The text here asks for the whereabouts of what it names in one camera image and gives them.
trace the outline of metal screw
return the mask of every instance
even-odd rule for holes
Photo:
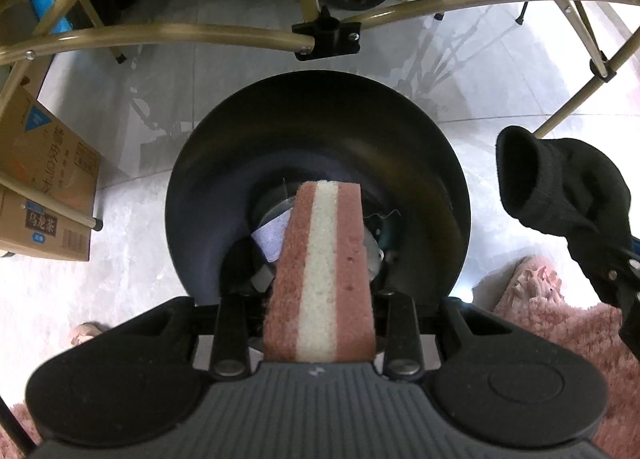
[[[389,369],[400,376],[411,376],[420,370],[420,365],[414,360],[402,358],[389,363]]]
[[[225,378],[239,376],[244,373],[244,370],[244,363],[238,360],[220,360],[213,366],[213,371],[219,376],[225,376]]]

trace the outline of white sponge stripe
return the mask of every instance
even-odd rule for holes
[[[333,362],[336,351],[335,251],[338,183],[316,185],[298,316],[296,359]]]

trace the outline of tile floor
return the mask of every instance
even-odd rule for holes
[[[608,54],[622,44],[602,10],[588,6]],[[494,144],[509,124],[536,128],[590,77],[588,58],[553,4],[519,4],[417,18],[369,30],[357,56],[300,64],[292,54],[232,46],[127,47],[58,55],[41,101],[103,155],[88,264],[14,257],[0,261],[0,392],[20,401],[33,369],[66,348],[70,327],[116,325],[184,290],[164,238],[169,171],[194,126],[230,94],[285,71],[330,68],[378,80],[414,100],[449,138],[465,170],[472,204],[468,257],[453,294],[485,303],[516,262],[543,253],[558,263],[573,305],[597,302],[563,239],[519,225],[500,206]],[[300,20],[296,0],[140,0],[125,22],[197,22],[287,30]],[[552,132],[593,143],[640,194],[632,147],[640,135],[640,64],[628,63],[596,96]],[[631,213],[640,233],[640,209]],[[482,283],[474,293],[472,288]]]

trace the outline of gray ribbed panel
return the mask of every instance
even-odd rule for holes
[[[251,378],[213,386],[179,428],[107,450],[47,442],[33,459],[603,459],[587,442],[510,451],[444,421],[415,385],[367,363],[262,363]]]

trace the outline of cardboard box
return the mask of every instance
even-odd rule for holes
[[[91,229],[0,187],[0,247],[29,257],[89,260]]]
[[[0,119],[0,168],[79,212],[93,215],[100,155],[19,87]],[[0,248],[88,261],[91,229],[4,189]]]

